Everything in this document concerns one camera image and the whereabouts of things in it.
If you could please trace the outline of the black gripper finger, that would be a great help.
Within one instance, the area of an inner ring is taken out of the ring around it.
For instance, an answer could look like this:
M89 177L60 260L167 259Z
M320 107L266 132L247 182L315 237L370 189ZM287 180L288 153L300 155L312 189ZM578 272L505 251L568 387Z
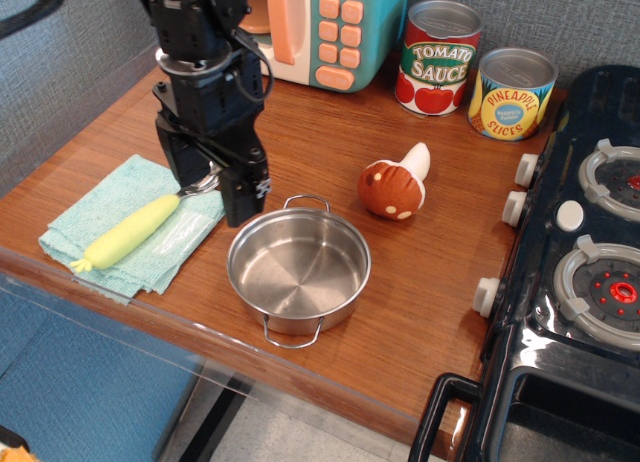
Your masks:
M251 163L238 163L220 174L227 225L241 226L264 210L266 196L271 192L271 178L266 159Z

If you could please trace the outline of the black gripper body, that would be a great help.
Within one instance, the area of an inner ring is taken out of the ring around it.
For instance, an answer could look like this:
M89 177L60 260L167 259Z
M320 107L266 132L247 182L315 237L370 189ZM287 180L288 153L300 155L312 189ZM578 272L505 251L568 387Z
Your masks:
M154 88L156 127L176 179L197 182L211 165L242 181L264 178L267 158L254 128L264 109L259 57L232 51L188 62L158 51L156 60L170 78Z

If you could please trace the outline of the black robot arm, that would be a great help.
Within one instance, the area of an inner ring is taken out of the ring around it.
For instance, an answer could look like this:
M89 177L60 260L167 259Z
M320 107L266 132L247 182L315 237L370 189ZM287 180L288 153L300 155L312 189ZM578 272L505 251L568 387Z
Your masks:
M273 79L265 58L240 24L248 0L141 0L155 28L156 60L168 76L153 93L161 104L156 131L183 188L212 178L227 223L261 213L271 179L255 131Z

